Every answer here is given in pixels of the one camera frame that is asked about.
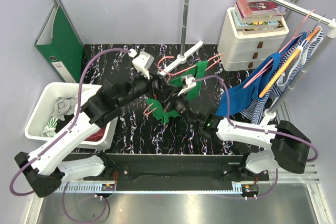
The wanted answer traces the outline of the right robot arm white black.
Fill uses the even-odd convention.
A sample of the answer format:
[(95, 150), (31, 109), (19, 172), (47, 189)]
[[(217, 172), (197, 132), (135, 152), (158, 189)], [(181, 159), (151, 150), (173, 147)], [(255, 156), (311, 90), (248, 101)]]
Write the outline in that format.
[(181, 92), (172, 92), (163, 102), (165, 112), (176, 111), (198, 134), (206, 139), (234, 141), (259, 146), (263, 151), (246, 154), (238, 167), (239, 176), (250, 180), (264, 170), (282, 168), (303, 174), (311, 141), (291, 122), (277, 125), (254, 125), (230, 121), (228, 118), (193, 109)]

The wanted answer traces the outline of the green tank top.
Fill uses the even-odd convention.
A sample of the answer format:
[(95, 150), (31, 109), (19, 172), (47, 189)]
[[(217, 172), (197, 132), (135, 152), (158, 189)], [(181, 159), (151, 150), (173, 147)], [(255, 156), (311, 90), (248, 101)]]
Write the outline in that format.
[[(174, 74), (169, 73), (169, 77), (179, 74), (181, 75), (178, 78), (169, 81), (168, 84), (177, 87), (179, 97), (181, 97), (182, 94), (185, 94), (187, 101), (195, 99), (201, 88), (201, 83), (196, 82), (195, 80), (205, 76), (207, 65), (207, 61), (200, 61), (180, 72)], [(181, 116), (178, 110), (172, 108), (169, 109), (167, 104), (163, 105), (164, 102), (160, 103), (158, 99), (148, 98), (146, 99), (146, 103), (148, 104), (148, 107), (145, 109), (144, 115), (153, 114), (157, 120), (164, 124), (169, 122), (170, 118)]]

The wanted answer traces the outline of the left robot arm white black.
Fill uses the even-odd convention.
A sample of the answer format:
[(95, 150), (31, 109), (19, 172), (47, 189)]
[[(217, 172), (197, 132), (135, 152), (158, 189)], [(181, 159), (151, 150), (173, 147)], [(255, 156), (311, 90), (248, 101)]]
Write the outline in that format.
[(112, 83), (105, 80), (97, 91), (80, 91), (75, 117), (54, 139), (30, 153), (20, 152), (15, 161), (20, 170), (17, 178), (24, 174), (33, 193), (43, 198), (55, 192), (63, 183), (75, 179), (98, 177), (107, 180), (113, 176), (113, 161), (106, 154), (94, 154), (76, 161), (64, 158), (79, 144), (119, 117), (122, 107), (144, 94), (153, 95), (157, 75), (149, 78), (142, 75), (134, 80)]

